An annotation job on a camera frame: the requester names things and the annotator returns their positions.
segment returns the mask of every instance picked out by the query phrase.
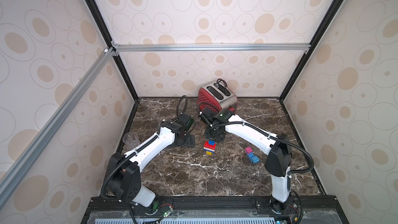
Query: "ventilation grille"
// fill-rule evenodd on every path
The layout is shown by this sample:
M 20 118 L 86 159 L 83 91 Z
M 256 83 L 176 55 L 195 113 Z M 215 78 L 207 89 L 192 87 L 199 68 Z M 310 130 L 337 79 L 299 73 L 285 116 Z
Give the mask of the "ventilation grille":
M 157 219 L 140 218 L 138 224 Z M 133 224 L 131 219 L 96 219 L 95 224 Z M 166 218 L 160 224 L 275 224 L 271 217 L 246 217 L 246 218 Z
M 207 92 L 205 89 L 201 88 L 198 93 L 198 104 L 202 102 L 207 102 L 212 104 L 213 106 L 217 107 L 219 111 L 221 111 L 221 105 L 220 103 L 216 100 L 214 96 L 212 96 L 209 92 Z M 205 109 L 208 107 L 207 105 L 201 105 L 199 108 L 201 110 Z M 209 107 L 213 112 L 216 110 L 213 107 Z

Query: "toaster slot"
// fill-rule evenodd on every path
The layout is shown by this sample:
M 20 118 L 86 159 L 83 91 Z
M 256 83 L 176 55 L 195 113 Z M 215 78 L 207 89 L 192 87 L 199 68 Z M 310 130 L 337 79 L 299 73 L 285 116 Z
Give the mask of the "toaster slot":
M 207 90 L 208 90 L 209 92 L 211 92 L 211 94 L 214 95 L 217 99 L 219 99 L 219 100 L 224 99 L 224 97 L 223 97 L 219 92 L 217 92 L 217 91 L 214 89 L 214 87 L 208 86 L 208 87 L 206 87 L 206 88 L 207 88 Z
M 218 88 L 218 90 L 220 90 L 225 96 L 231 96 L 231 93 L 228 91 L 228 89 L 220 83 L 214 83 L 214 86 Z

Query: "brown marble surface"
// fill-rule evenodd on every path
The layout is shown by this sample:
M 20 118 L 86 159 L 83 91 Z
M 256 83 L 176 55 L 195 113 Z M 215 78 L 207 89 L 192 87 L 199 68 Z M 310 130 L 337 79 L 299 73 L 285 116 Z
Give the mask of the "brown marble surface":
M 193 114 L 196 127 L 194 148 L 166 148 L 144 168 L 143 185 L 160 196 L 260 196 L 271 195 L 271 177 L 264 167 L 266 155 L 257 147 L 233 134 L 217 143 L 212 156 L 203 145 L 205 124 L 195 110 L 197 98 L 189 98 L 186 113 Z M 175 117 L 178 99 L 142 99 L 131 131 L 145 141 L 157 129 L 162 119 Z M 287 118 L 276 99 L 239 98 L 236 112 L 241 118 L 276 134 L 285 133 L 296 142 Z M 244 149 L 250 146 L 260 162 L 252 164 Z M 293 148 L 292 169 L 306 167 L 306 161 Z M 301 195 L 319 195 L 311 173 L 293 175 L 292 188 Z

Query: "plastic cup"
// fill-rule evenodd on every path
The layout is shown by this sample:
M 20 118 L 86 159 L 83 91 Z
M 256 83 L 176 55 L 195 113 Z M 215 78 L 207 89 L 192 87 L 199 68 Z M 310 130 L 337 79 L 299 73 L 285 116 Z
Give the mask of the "plastic cup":
M 125 145 L 130 149 L 134 149 L 137 146 L 139 146 L 140 143 L 140 139 L 138 138 L 138 134 L 136 132 L 127 132 L 124 136 L 123 136 L 123 143 L 125 143 Z

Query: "patterned wallpaper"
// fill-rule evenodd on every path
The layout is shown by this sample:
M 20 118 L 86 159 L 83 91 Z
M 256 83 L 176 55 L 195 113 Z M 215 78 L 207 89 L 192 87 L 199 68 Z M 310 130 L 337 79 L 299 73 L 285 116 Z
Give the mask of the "patterned wallpaper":
M 303 55 L 297 51 L 122 52 L 139 96 L 197 96 L 223 78 L 238 96 L 278 97 Z
M 110 60 L 0 211 L 0 224 L 80 224 L 132 103 Z
M 96 1 L 119 44 L 309 42 L 332 2 Z M 238 96 L 267 97 L 280 96 L 301 55 L 285 51 L 123 54 L 139 96 L 197 96 L 200 86 L 222 77 Z
M 104 46 L 82 0 L 0 0 L 0 178 Z
M 285 104 L 351 224 L 398 215 L 398 0 L 347 0 Z
M 120 44 L 309 42 L 333 0 L 97 0 Z

